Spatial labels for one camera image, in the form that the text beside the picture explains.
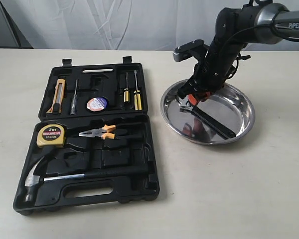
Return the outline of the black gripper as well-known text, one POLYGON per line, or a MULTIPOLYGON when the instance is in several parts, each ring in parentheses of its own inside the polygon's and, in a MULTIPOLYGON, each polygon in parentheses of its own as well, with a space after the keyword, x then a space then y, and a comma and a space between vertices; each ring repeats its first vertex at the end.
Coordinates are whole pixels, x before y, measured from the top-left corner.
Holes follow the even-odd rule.
POLYGON ((188 96, 188 101, 197 105, 198 100, 204 102, 219 91, 228 77, 228 73, 224 75, 220 71, 208 70, 202 63, 197 63, 193 75, 177 90, 177 95, 181 99, 188 96))

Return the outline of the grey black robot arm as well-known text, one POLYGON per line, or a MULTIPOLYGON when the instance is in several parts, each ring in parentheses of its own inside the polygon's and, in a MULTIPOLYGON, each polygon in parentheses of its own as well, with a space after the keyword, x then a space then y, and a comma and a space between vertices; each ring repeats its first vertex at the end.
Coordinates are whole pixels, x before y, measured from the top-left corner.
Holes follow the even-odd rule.
POLYGON ((175 62, 194 57, 192 76, 177 90, 181 99, 205 101, 222 89, 237 72, 241 51, 251 43, 274 45, 282 40, 299 42, 299 10, 291 11, 272 0, 251 0, 241 8, 223 8, 215 23, 210 45, 193 40, 175 48, 175 62))

